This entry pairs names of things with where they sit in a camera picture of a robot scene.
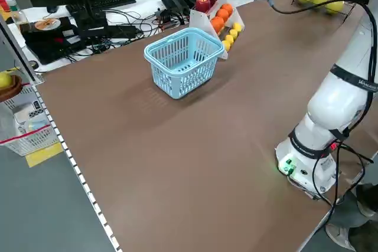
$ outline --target plastic basket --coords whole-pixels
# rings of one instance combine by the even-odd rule
[[[216,38],[197,28],[186,28],[147,45],[154,83],[179,99],[211,79],[217,57],[224,51]]]
[[[20,156],[25,156],[39,149],[59,142],[51,125],[46,125],[22,136],[0,141],[0,146],[6,146]]]
[[[12,110],[17,106],[33,103],[35,101],[38,101],[38,99],[32,86],[25,84],[19,94],[0,103],[0,127],[7,126],[7,129],[11,129],[12,126],[14,126]],[[6,146],[20,156],[28,155],[29,153],[33,153],[39,149],[46,148],[59,142],[51,125],[45,125],[24,135],[17,136],[15,135],[16,133],[16,131],[14,133],[0,131],[0,146]]]

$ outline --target keyboard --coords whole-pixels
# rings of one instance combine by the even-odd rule
[[[92,10],[107,10],[117,6],[127,5],[135,3],[135,0],[101,0],[101,1],[92,1],[90,4],[92,6]],[[79,10],[84,10],[84,5],[76,5],[70,4],[66,5],[66,9],[68,12],[73,15],[75,12]]]

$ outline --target person's leg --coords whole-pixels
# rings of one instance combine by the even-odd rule
[[[363,184],[356,188],[357,205],[360,212],[371,217],[378,211],[378,185]]]
[[[349,243],[356,249],[356,252],[378,251],[378,222],[368,221],[360,227],[349,229]]]

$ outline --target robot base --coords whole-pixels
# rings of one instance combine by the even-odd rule
[[[278,169],[284,175],[289,176],[297,186],[312,197],[318,197],[312,182],[312,171],[316,163],[315,159],[307,158],[300,154],[287,138],[276,148]],[[335,183],[336,163],[331,155],[319,160],[315,169],[315,183],[321,194],[327,192]]]

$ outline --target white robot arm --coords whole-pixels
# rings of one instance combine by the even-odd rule
[[[378,19],[378,0],[370,0],[368,7]],[[276,148],[279,170],[313,197],[335,183],[337,166],[329,151],[335,147],[333,142],[346,138],[344,133],[378,91],[378,71],[372,71],[370,63],[372,35],[372,22],[365,15],[347,49],[309,101],[304,118]]]

